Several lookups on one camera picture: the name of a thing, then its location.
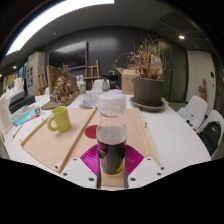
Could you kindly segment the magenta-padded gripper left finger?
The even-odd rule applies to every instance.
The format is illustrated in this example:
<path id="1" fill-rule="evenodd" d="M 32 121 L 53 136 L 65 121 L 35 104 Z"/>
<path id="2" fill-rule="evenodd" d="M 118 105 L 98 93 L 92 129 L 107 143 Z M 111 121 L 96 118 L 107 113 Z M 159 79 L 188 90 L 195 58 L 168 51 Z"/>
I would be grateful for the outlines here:
<path id="1" fill-rule="evenodd" d="M 84 188 L 101 188 L 101 171 L 97 146 L 88 149 L 81 157 L 73 157 L 61 176 Z"/>

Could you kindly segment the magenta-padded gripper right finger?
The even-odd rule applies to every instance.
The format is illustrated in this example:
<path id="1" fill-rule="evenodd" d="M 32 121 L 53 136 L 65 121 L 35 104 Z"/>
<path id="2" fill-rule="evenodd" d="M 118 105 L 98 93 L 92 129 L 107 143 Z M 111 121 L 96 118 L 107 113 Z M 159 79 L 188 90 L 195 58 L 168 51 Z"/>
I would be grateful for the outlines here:
<path id="1" fill-rule="evenodd" d="M 144 157 L 133 147 L 126 146 L 124 162 L 124 188 L 143 187 L 164 176 L 162 169 L 152 157 Z"/>

